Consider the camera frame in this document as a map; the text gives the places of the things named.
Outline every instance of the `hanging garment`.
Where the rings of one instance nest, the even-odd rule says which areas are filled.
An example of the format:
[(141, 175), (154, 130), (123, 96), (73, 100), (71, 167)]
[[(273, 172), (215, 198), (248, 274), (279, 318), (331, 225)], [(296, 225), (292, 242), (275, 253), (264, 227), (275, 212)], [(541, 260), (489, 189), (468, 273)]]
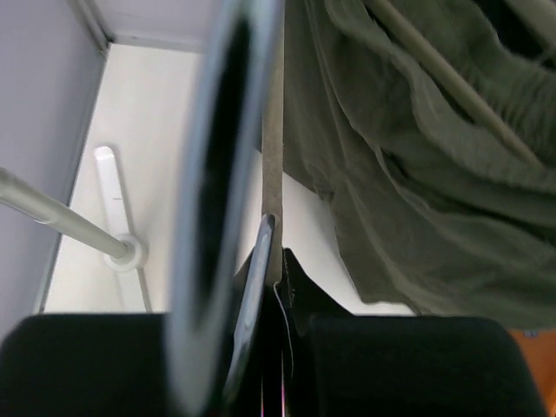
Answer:
[(472, 123), (365, 2), (304, 0), (286, 5), (285, 170), (330, 203), (364, 302), (556, 327), (556, 76), (469, 0), (392, 4), (548, 168)]

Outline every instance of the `white wall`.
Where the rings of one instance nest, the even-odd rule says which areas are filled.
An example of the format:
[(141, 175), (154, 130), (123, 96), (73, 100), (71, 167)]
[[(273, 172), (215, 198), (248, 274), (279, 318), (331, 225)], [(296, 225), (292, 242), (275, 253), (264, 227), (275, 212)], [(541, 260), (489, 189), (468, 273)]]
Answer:
[(117, 43), (203, 49), (221, 0), (95, 0)]
[[(102, 68), (64, 0), (0, 0), (0, 166), (67, 202)], [(0, 206), (0, 338), (33, 311), (56, 242)]]

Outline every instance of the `black fabric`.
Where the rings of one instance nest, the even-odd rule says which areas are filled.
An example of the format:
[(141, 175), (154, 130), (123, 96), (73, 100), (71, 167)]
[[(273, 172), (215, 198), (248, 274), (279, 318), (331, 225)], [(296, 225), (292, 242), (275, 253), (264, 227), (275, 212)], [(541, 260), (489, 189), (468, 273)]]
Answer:
[(39, 315), (0, 349), (0, 415), (166, 415), (162, 316)]
[(519, 348), (493, 321), (355, 317), (289, 250), (281, 298), (294, 416), (545, 416)]

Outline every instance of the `shoulder strap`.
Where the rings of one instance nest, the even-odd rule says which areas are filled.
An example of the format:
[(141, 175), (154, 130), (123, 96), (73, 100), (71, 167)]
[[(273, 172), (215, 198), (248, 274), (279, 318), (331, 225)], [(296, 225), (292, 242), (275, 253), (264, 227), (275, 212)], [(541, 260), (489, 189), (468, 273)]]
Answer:
[(276, 37), (276, 57), (268, 89), (268, 105), (262, 121), (262, 213), (276, 217), (267, 272), (267, 284), (281, 279), (282, 167), (284, 134), (284, 29)]

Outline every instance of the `white bracket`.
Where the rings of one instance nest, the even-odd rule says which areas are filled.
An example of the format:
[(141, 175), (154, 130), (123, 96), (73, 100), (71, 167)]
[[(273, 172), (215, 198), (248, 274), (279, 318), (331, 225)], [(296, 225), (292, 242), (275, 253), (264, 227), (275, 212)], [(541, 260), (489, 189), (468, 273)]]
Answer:
[(123, 258), (105, 255), (104, 260), (117, 274), (124, 311), (150, 311), (149, 293), (142, 273), (147, 250), (129, 230), (116, 156), (112, 148), (101, 146), (95, 149), (95, 159), (108, 232), (130, 249)]

